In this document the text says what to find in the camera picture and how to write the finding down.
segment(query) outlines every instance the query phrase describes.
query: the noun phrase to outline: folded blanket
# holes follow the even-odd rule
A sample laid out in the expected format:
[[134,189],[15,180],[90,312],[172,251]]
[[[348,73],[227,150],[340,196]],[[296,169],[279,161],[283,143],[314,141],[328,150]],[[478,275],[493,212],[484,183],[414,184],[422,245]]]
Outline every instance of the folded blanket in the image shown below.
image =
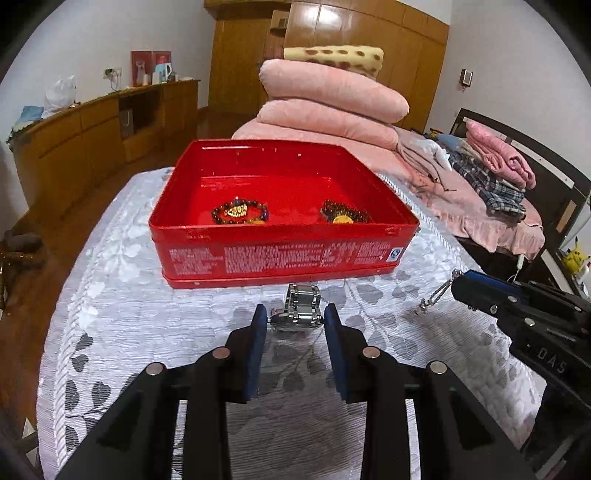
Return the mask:
[[493,172],[488,170],[488,168],[486,168],[484,166],[484,163],[482,161],[482,157],[480,156],[480,154],[476,150],[474,150],[474,148],[472,148],[472,146],[466,140],[461,140],[461,142],[458,143],[456,151],[461,153],[462,155],[464,155],[465,156],[464,158],[474,162],[476,164],[477,168],[486,170],[488,172],[487,177],[489,179],[494,179],[495,184],[503,185],[504,188],[510,189],[510,190],[515,190],[518,193],[525,192],[525,189],[517,188],[517,186],[515,186],[511,182],[498,177],[497,175],[493,174]]
[[531,190],[535,187],[534,172],[514,147],[492,135],[484,125],[474,120],[467,120],[466,127],[468,143],[493,173],[521,189]]
[[428,177],[432,182],[439,183],[445,191],[462,188],[463,180],[455,172],[442,167],[432,151],[425,150],[419,140],[420,135],[408,130],[394,127],[398,133],[398,147],[396,151],[417,172]]
[[449,153],[445,151],[435,140],[422,138],[413,140],[413,145],[417,145],[423,149],[425,155],[433,155],[437,163],[439,163],[446,170],[451,171],[452,166],[449,164]]
[[350,138],[389,150],[398,145],[398,134],[391,125],[299,98],[265,103],[256,120],[262,124]]
[[493,215],[502,213],[517,222],[525,218],[525,207],[521,204],[523,192],[498,183],[488,169],[479,168],[472,159],[457,151],[451,153],[449,161],[484,201],[488,212]]
[[353,72],[306,61],[267,60],[259,78],[271,98],[304,98],[395,124],[408,102],[395,90]]
[[378,47],[352,45],[291,47],[283,49],[283,58],[321,63],[375,80],[384,63],[384,51]]

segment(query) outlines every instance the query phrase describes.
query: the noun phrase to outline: wooden dresser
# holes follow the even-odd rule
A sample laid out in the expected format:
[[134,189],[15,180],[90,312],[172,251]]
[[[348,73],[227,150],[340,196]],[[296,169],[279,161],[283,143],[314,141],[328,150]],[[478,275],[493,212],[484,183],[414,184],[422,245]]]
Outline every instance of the wooden dresser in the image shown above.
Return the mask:
[[[115,92],[17,134],[11,148],[30,214],[61,217],[125,162],[145,155],[169,155],[173,162],[196,138],[198,85],[188,80]],[[134,129],[123,139],[120,118],[130,116]]]

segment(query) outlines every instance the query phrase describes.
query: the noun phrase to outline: box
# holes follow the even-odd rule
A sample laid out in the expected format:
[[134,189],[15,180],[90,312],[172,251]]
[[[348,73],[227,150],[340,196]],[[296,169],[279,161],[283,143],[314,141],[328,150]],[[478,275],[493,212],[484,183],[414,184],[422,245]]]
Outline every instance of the box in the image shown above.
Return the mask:
[[[217,225],[235,197],[265,204],[265,224]],[[326,199],[371,223],[329,223]],[[150,217],[173,288],[297,283],[391,272],[418,228],[410,209],[336,145],[278,140],[193,141]]]

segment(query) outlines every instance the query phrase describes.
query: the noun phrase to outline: bed headboard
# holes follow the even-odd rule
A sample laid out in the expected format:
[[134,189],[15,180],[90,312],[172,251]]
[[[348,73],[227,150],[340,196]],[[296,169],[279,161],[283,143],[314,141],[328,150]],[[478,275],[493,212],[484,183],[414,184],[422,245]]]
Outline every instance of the bed headboard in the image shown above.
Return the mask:
[[525,197],[542,218],[546,248],[557,251],[589,198],[591,180],[533,138],[479,113],[461,109],[450,133],[465,138],[467,119],[486,125],[530,164],[537,184],[525,192]]

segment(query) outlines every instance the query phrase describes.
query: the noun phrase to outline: pikachu toy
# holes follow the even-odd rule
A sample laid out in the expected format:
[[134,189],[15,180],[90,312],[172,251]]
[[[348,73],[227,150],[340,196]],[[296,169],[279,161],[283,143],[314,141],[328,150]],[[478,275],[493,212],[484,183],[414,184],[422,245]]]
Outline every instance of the pikachu toy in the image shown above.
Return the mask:
[[567,250],[568,255],[562,259],[567,270],[573,275],[577,274],[579,270],[581,270],[584,262],[591,258],[591,256],[581,252],[579,247],[579,237],[575,237],[574,241],[574,250]]

